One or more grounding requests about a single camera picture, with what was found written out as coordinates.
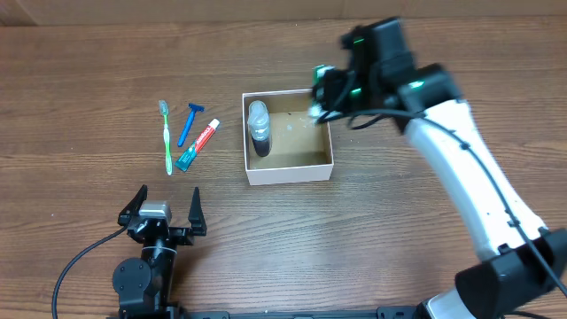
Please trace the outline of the clear bottle with dark liquid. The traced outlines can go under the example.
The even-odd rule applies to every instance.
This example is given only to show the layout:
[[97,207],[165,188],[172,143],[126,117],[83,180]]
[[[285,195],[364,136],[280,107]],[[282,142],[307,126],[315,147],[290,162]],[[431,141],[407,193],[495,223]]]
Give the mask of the clear bottle with dark liquid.
[[249,105],[247,125],[257,155],[266,157],[271,148],[270,118],[267,106],[260,100]]

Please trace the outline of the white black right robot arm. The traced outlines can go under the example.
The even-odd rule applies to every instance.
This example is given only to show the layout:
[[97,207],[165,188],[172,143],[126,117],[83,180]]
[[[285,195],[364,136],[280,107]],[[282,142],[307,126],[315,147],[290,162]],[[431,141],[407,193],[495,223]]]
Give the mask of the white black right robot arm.
[[309,115],[321,124],[346,120],[352,130],[394,119],[454,202],[478,257],[449,291],[415,306],[380,307],[377,316],[504,318],[564,291],[565,230],[551,230],[519,197],[452,75],[439,64],[417,65],[399,18],[355,27],[341,45],[348,65],[314,69]]

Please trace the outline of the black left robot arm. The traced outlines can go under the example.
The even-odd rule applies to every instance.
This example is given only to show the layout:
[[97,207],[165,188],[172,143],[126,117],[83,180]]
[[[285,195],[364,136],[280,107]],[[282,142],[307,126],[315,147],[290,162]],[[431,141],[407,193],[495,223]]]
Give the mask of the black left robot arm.
[[186,318],[186,311],[171,302],[169,295],[177,248],[193,245],[196,237],[207,233],[199,189],[192,194],[189,227],[172,226],[170,205],[149,200],[147,192],[148,187],[143,185],[118,217],[118,224],[142,246],[139,258],[122,261],[113,272],[119,317]]

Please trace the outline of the green soap box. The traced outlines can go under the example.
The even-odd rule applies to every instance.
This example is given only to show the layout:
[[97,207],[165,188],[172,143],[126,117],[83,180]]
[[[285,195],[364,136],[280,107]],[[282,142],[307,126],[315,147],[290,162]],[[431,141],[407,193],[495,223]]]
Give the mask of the green soap box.
[[333,69],[334,66],[326,66],[326,65],[319,65],[313,69],[311,106],[307,110],[307,114],[313,119],[319,119],[325,113],[325,110],[322,108],[322,105],[324,104],[323,77],[326,72]]

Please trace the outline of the red green toothpaste tube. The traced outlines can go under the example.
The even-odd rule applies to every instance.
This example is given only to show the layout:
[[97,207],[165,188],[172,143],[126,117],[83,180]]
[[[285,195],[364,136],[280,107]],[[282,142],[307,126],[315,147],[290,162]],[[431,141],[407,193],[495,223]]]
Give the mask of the red green toothpaste tube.
[[181,157],[175,162],[175,166],[186,172],[193,160],[202,151],[206,143],[210,140],[213,134],[216,132],[220,125],[218,119],[213,119],[209,122],[206,128],[200,133],[200,135],[194,140],[191,146],[181,155]]

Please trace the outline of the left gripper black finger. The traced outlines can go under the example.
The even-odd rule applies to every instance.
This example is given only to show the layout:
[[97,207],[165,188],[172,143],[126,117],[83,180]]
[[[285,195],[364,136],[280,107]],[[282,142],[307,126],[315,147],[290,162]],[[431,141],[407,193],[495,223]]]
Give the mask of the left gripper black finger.
[[120,211],[120,218],[131,218],[138,216],[139,210],[143,202],[147,199],[148,187],[143,184],[137,194],[130,200],[130,202]]
[[192,194],[188,221],[190,222],[193,235],[207,234],[206,220],[201,206],[199,187],[196,187]]

